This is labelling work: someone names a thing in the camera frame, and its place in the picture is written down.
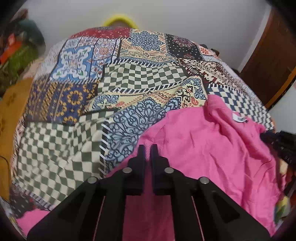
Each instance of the silver screw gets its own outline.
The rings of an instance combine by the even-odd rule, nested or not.
[[[200,182],[202,184],[208,184],[210,182],[210,180],[207,177],[201,177],[200,178]]]
[[[174,169],[171,168],[171,167],[166,167],[165,168],[165,173],[173,173],[174,172]]]
[[[90,184],[96,183],[96,178],[95,177],[90,177],[89,179],[87,179],[87,182]]]
[[[124,173],[131,173],[132,170],[133,170],[133,169],[131,169],[130,167],[125,167],[125,168],[122,169],[122,171],[123,171]]]

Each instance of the checkered pattern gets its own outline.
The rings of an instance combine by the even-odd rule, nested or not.
[[[231,110],[239,112],[242,116],[248,116],[259,124],[263,124],[267,130],[274,128],[271,116],[265,106],[253,102],[238,90],[227,85],[209,84],[207,92],[220,96]]]
[[[114,87],[145,89],[171,84],[186,78],[183,69],[171,63],[148,68],[136,63],[123,63],[105,67],[105,76],[98,86],[98,94]]]
[[[80,117],[75,126],[30,122],[21,139],[17,183],[59,204],[90,176],[104,176],[104,122],[113,111]]]

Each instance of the black floral patch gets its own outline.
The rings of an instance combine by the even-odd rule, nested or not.
[[[188,39],[166,34],[167,49],[171,56],[176,58],[186,58],[203,60],[199,48]]]

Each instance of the brown door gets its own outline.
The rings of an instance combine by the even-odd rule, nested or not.
[[[272,10],[264,33],[240,77],[267,104],[296,65],[296,36]]]

